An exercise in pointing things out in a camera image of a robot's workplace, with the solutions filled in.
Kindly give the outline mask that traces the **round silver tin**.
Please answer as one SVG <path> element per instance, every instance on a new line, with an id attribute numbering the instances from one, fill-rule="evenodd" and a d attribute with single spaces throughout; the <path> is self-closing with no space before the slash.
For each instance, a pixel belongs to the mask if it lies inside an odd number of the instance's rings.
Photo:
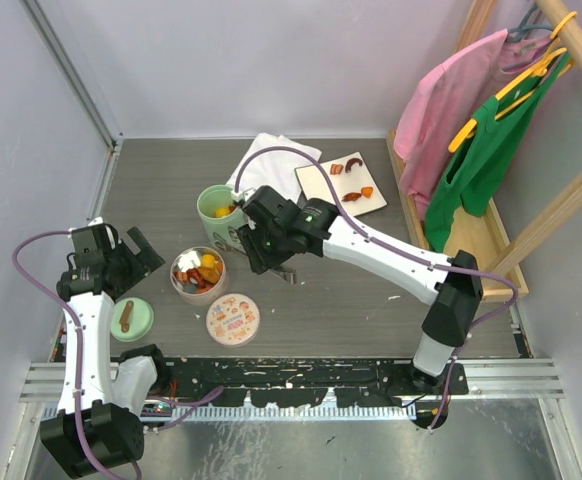
<path id="1" fill-rule="evenodd" d="M 204 254 L 212 254 L 216 257 L 217 262 L 223 263 L 223 267 L 224 267 L 223 275 L 222 275 L 221 279 L 219 280 L 219 282 L 214 284 L 214 285 L 216 285 L 216 287 L 213 290 L 211 290 L 207 293 L 204 293 L 204 294 L 196 294 L 195 292 L 197 291 L 198 287 L 196 287 L 195 285 L 184 285 L 181 282 L 179 282 L 178 279 L 175 277 L 175 273 L 178 271 L 181 271 L 177 266 L 178 257 L 183 252 L 188 252 L 188 251 L 195 251 L 197 253 L 198 262 L 199 262 L 198 267 L 200 267 L 201 259 L 202 259 L 202 256 Z M 221 255 L 216 250 L 214 250 L 210 247 L 202 247 L 202 246 L 192 247 L 192 248 L 189 248 L 183 252 L 180 253 L 175 258 L 175 260 L 172 262 L 171 267 L 170 267 L 169 278 L 170 278 L 172 286 L 174 287 L 176 292 L 187 303 L 189 303 L 191 305 L 205 306 L 205 305 L 209 305 L 209 304 L 213 303 L 217 298 L 219 298 L 220 296 L 222 296 L 226 292 L 226 289 L 228 287 L 228 270 L 227 270 L 225 261 L 223 260 Z"/>

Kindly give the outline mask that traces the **red drumstick food piece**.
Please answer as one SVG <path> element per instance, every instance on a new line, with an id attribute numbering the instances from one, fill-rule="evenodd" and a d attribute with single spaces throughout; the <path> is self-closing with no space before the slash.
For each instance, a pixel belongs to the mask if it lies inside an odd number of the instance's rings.
<path id="1" fill-rule="evenodd" d="M 196 268 L 188 269 L 186 271 L 178 271 L 175 273 L 175 277 L 184 285 L 195 285 L 198 288 L 206 286 L 204 277 Z"/>

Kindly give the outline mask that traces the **orange crinkled food piece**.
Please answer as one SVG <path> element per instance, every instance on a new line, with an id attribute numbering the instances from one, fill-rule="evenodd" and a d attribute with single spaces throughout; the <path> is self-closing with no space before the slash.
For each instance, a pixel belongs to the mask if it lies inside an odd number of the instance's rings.
<path id="1" fill-rule="evenodd" d="M 213 265 L 206 264 L 197 268 L 198 272 L 206 282 L 216 284 L 223 275 L 223 263 L 215 262 Z"/>

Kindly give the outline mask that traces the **yellow corn cob piece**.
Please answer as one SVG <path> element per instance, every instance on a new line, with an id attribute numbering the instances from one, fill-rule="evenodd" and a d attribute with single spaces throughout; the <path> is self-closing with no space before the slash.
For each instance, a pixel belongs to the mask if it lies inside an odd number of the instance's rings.
<path id="1" fill-rule="evenodd" d="M 217 267 L 217 259 L 212 254 L 204 254 L 201 259 L 201 268 L 215 270 Z"/>

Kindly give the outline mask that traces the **tall green canister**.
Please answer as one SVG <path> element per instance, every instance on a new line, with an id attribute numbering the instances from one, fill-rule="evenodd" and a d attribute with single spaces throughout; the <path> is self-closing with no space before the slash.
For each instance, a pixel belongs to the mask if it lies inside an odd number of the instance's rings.
<path id="1" fill-rule="evenodd" d="M 220 207 L 229 207 L 233 204 L 231 199 L 232 187 L 230 185 L 221 184 L 213 185 L 206 188 L 197 199 L 197 211 L 202 221 L 203 227 L 207 233 L 209 241 L 220 248 L 220 244 L 224 243 L 224 249 L 228 247 L 236 248 L 243 251 L 237 230 L 230 225 L 233 219 L 232 214 L 216 218 L 215 211 Z"/>

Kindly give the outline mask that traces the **orange roasted food piece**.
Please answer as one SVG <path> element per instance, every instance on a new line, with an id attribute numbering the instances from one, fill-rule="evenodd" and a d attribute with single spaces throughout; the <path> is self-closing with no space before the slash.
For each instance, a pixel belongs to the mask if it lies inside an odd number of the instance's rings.
<path id="1" fill-rule="evenodd" d="M 195 293 L 196 294 L 204 294 L 204 293 L 207 293 L 207 292 L 213 290 L 215 287 L 216 287 L 216 285 L 214 285 L 214 284 L 207 284 L 204 287 L 198 288 Z"/>

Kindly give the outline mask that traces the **brown glazed food piece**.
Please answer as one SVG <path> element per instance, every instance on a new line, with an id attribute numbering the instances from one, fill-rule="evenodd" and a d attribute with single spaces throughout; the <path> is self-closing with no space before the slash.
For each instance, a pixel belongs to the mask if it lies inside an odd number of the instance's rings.
<path id="1" fill-rule="evenodd" d="M 357 201 L 360 197 L 362 197 L 362 194 L 360 192 L 350 192 L 347 193 L 346 195 L 344 195 L 341 199 L 342 202 L 353 202 L 353 201 Z"/>

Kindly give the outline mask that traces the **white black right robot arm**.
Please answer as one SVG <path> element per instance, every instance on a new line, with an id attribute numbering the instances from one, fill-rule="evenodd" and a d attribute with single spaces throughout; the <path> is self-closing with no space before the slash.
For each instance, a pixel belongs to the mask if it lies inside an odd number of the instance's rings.
<path id="1" fill-rule="evenodd" d="M 480 279 L 470 273 L 477 266 L 473 255 L 461 251 L 448 258 L 420 250 L 347 216 L 329 201 L 310 199 L 298 206 L 270 186 L 233 193 L 232 200 L 247 218 L 237 235 L 254 273 L 310 253 L 357 266 L 427 305 L 409 379 L 423 394 L 444 383 L 447 362 L 464 344 L 483 296 Z"/>

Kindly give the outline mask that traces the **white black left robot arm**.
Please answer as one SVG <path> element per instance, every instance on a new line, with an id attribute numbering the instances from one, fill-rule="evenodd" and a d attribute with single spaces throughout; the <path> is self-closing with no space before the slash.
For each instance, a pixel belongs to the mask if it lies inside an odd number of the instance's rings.
<path id="1" fill-rule="evenodd" d="M 68 269 L 56 284 L 67 328 L 64 386 L 40 439 L 72 479 L 136 464 L 144 453 L 144 400 L 171 384 L 154 344 L 123 354 L 118 373 L 111 373 L 115 302 L 164 263 L 138 228 L 127 234 L 137 252 L 107 223 L 72 231 Z"/>

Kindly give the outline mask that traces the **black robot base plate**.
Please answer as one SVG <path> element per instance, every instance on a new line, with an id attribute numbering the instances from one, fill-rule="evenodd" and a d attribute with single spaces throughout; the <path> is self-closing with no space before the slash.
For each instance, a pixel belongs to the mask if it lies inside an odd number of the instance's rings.
<path id="1" fill-rule="evenodd" d="M 150 400 L 201 400 L 221 386 L 214 406 L 257 408 L 316 407 L 335 396 L 336 406 L 403 406 L 409 397 L 466 395 L 464 367 L 445 368 L 433 383 L 415 373 L 411 362 L 391 358 L 166 358 L 158 364 Z"/>

